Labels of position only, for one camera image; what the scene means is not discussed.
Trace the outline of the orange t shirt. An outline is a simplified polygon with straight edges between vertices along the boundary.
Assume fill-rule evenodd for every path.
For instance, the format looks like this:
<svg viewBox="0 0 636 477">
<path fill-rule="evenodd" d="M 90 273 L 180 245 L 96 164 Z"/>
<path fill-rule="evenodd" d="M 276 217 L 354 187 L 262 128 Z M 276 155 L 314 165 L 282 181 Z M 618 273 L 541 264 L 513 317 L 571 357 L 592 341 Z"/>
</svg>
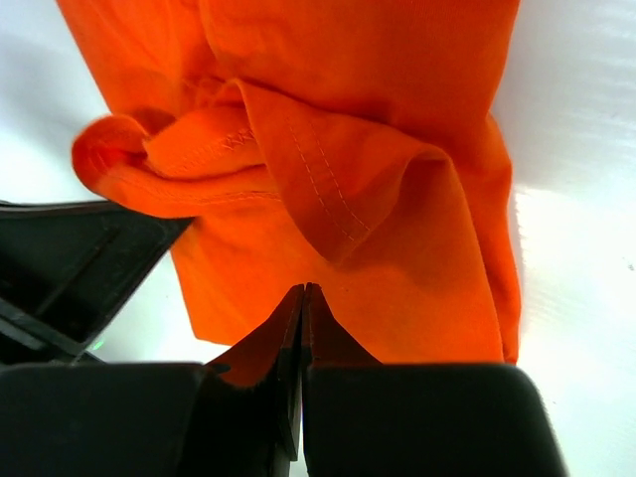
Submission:
<svg viewBox="0 0 636 477">
<path fill-rule="evenodd" d="M 515 1 L 63 1 L 107 104 L 80 181 L 191 225 L 194 334 L 319 284 L 385 363 L 519 355 L 512 164 L 491 106 Z"/>
</svg>

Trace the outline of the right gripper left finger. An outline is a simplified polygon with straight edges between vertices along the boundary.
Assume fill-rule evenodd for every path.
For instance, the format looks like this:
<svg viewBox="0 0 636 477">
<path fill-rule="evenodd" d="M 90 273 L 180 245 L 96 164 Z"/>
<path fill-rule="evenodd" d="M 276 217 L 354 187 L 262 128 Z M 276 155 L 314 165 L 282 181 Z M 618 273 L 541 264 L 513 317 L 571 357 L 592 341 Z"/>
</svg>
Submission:
<svg viewBox="0 0 636 477">
<path fill-rule="evenodd" d="M 304 286 L 292 286 L 263 323 L 209 363 L 226 393 L 215 422 L 236 450 L 253 441 L 298 459 L 303 298 Z"/>
</svg>

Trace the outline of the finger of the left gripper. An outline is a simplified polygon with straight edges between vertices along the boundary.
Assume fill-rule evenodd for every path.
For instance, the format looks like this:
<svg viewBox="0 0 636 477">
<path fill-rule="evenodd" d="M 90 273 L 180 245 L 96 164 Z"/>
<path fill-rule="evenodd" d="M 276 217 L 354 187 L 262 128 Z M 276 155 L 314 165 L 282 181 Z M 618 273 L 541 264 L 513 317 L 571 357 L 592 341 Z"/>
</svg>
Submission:
<svg viewBox="0 0 636 477">
<path fill-rule="evenodd" d="M 109 201 L 1 205 L 1 363 L 94 363 L 110 324 L 191 219 Z"/>
</svg>

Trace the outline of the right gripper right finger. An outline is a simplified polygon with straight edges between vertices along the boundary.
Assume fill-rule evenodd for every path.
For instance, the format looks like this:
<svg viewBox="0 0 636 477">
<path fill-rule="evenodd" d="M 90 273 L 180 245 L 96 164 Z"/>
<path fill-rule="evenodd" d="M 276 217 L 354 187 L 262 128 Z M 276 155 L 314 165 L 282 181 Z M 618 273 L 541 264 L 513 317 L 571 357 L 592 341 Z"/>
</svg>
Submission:
<svg viewBox="0 0 636 477">
<path fill-rule="evenodd" d="M 322 288 L 305 287 L 301 311 L 304 456 L 311 476 L 354 476 L 369 416 L 357 379 L 378 367 L 336 320 Z"/>
</svg>

